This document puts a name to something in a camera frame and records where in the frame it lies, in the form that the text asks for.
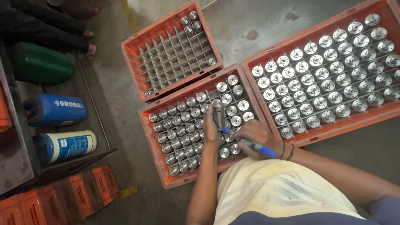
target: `white cloth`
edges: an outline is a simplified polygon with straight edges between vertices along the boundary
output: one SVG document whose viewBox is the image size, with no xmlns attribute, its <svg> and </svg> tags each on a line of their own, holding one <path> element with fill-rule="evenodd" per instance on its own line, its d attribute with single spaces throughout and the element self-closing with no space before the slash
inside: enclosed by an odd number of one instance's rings
<svg viewBox="0 0 400 225">
<path fill-rule="evenodd" d="M 218 180 L 215 224 L 231 223 L 248 211 L 269 217 L 316 212 L 358 215 L 350 201 L 327 180 L 299 164 L 245 158 Z"/>
</svg>

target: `concrete floor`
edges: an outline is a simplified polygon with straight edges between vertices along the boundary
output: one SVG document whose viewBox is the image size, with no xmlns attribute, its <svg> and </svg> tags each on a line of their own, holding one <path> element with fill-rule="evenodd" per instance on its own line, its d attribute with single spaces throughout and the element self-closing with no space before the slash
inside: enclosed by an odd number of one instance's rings
<svg viewBox="0 0 400 225">
<path fill-rule="evenodd" d="M 129 0 L 137 25 L 144 28 L 185 0 Z M 203 7 L 210 1 L 200 1 Z M 137 111 L 138 101 L 120 43 L 133 35 L 120 1 L 105 1 L 95 18 L 85 22 L 94 32 L 95 63 L 84 71 L 95 95 L 112 147 L 119 150 L 97 162 L 110 163 L 122 189 L 138 185 L 138 192 L 108 205 L 85 224 L 183 224 L 194 183 L 165 190 L 154 166 Z M 307 146 L 311 151 L 366 170 L 400 185 L 400 117 L 377 123 Z"/>
</svg>

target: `hand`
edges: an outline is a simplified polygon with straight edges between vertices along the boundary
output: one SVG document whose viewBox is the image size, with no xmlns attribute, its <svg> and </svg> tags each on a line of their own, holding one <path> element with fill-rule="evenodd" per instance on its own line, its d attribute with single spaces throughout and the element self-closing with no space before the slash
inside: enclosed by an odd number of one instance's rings
<svg viewBox="0 0 400 225">
<path fill-rule="evenodd" d="M 263 146 L 266 146 L 277 153 L 277 158 L 282 154 L 282 141 L 278 141 L 271 133 L 268 125 L 260 123 L 258 120 L 251 119 L 247 121 L 238 132 L 233 135 L 234 138 L 244 137 L 248 140 L 255 141 Z M 242 142 L 238 142 L 242 151 L 253 158 L 254 160 L 269 159 L 266 155 L 256 152 Z"/>
</svg>

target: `person's foot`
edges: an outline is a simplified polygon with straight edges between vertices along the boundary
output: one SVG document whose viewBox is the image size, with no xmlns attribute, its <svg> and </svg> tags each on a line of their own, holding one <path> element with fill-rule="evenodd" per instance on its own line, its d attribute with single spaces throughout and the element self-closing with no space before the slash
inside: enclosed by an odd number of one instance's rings
<svg viewBox="0 0 400 225">
<path fill-rule="evenodd" d="M 93 37 L 93 32 L 86 30 L 85 32 L 83 32 L 82 37 L 84 37 L 86 39 L 92 38 Z"/>
</svg>

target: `blue plastic can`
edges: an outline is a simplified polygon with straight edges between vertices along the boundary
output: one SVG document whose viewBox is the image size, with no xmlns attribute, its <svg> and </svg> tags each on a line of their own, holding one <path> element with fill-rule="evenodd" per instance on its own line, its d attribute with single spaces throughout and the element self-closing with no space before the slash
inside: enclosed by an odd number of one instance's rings
<svg viewBox="0 0 400 225">
<path fill-rule="evenodd" d="M 24 101 L 23 106 L 30 112 L 31 127 L 73 125 L 88 117 L 85 103 L 77 97 L 39 94 Z"/>
</svg>

